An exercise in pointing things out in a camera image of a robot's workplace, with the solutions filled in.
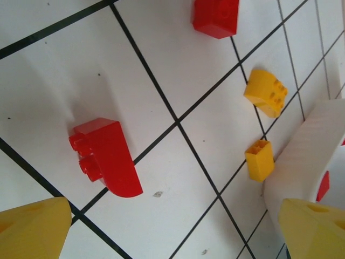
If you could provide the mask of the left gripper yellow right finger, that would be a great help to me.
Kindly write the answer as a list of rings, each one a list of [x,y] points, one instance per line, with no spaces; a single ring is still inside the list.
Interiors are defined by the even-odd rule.
[[[345,210],[284,199],[278,222],[291,259],[345,259]]]

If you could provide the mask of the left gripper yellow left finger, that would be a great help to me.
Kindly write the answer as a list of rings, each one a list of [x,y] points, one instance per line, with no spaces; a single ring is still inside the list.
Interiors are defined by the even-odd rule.
[[[59,259],[71,222],[65,197],[0,212],[0,259]]]

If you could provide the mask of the white plastic container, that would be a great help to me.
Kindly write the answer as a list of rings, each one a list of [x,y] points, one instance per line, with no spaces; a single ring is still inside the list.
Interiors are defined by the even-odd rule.
[[[264,182],[264,201],[279,238],[283,199],[315,202],[321,181],[337,148],[345,140],[345,99],[318,103],[275,161]]]

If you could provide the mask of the red curved lego brick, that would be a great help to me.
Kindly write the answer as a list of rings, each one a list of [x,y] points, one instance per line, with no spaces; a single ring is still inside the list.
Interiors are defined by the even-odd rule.
[[[111,193],[123,198],[143,193],[119,121],[96,118],[78,125],[69,142],[91,182],[101,180]]]

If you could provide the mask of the yellow rounded lego brick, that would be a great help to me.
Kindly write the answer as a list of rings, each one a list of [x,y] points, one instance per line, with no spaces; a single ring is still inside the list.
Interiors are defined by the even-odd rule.
[[[254,106],[270,118],[277,118],[285,104],[288,89],[275,75],[260,69],[252,70],[244,92]]]

